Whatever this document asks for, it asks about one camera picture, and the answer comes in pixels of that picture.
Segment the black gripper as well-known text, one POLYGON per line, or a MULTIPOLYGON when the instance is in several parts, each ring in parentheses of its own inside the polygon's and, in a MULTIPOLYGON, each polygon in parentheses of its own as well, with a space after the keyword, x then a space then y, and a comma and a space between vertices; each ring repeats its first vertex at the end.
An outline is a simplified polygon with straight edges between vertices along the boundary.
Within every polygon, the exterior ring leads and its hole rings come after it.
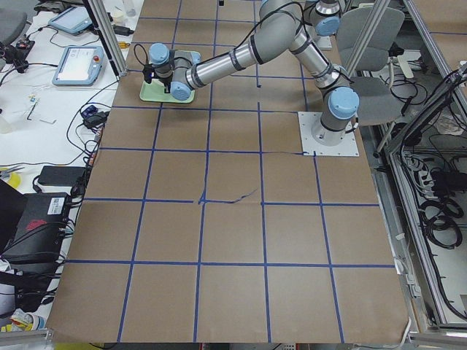
POLYGON ((155 73, 155 78, 163 85, 164 93, 171 92, 171 71, 155 73))

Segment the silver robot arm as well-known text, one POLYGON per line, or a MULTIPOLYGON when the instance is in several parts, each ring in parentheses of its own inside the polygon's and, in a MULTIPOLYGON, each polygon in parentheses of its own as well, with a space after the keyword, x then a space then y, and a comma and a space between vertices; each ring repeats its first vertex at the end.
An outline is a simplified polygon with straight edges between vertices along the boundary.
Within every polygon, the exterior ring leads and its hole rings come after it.
POLYGON ((341 6, 337 0, 305 1, 304 22, 318 36, 334 35, 340 26, 341 6))
POLYGON ((254 64, 268 63, 288 51, 314 77, 323 97, 323 112, 311 128, 313 139, 329 147, 340 144, 360 104, 349 74, 313 42, 297 1, 263 1, 259 15, 259 28, 242 43, 205 61, 192 52, 153 44, 143 64, 145 82, 150 84, 157 79, 164 84, 166 93, 186 101, 198 88, 254 64))

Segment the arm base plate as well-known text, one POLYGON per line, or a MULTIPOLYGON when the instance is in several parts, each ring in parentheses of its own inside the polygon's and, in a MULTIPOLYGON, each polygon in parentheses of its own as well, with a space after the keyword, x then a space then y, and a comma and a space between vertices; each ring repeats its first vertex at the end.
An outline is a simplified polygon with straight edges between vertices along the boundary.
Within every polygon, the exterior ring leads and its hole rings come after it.
POLYGON ((322 51, 329 51, 332 49, 331 38, 329 36, 316 36, 314 43, 322 51))
POLYGON ((321 125, 321 112, 298 112, 302 153, 307 156, 358 157, 352 123, 343 131, 329 131, 321 125))

